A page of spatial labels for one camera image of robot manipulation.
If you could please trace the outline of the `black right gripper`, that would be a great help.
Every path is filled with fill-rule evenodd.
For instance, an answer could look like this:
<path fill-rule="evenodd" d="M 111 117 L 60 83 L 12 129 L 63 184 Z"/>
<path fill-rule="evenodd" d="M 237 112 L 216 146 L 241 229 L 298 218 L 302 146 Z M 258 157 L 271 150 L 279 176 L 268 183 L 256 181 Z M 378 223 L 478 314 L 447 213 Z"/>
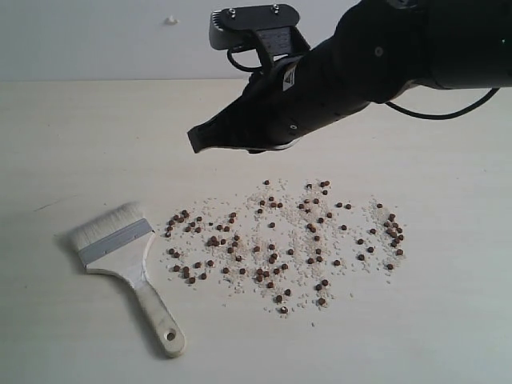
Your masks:
<path fill-rule="evenodd" d="M 196 154 L 213 148 L 282 150 L 369 104 L 337 77 L 330 62 L 303 57 L 271 77 L 252 78 L 240 102 L 191 128 L 187 137 Z"/>

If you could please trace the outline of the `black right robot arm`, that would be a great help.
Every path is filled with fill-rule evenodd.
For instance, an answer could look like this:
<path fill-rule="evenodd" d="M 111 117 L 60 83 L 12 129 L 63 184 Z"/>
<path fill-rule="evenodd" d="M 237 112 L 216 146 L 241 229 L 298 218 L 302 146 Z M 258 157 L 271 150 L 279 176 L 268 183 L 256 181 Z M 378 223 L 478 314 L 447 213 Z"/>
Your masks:
<path fill-rule="evenodd" d="M 491 98 L 511 84 L 508 1 L 360 1 L 316 47 L 299 19 L 278 3 L 212 13 L 211 46 L 228 58 L 255 51 L 259 65 L 236 100 L 189 131 L 195 152 L 284 150 L 416 86 Z"/>

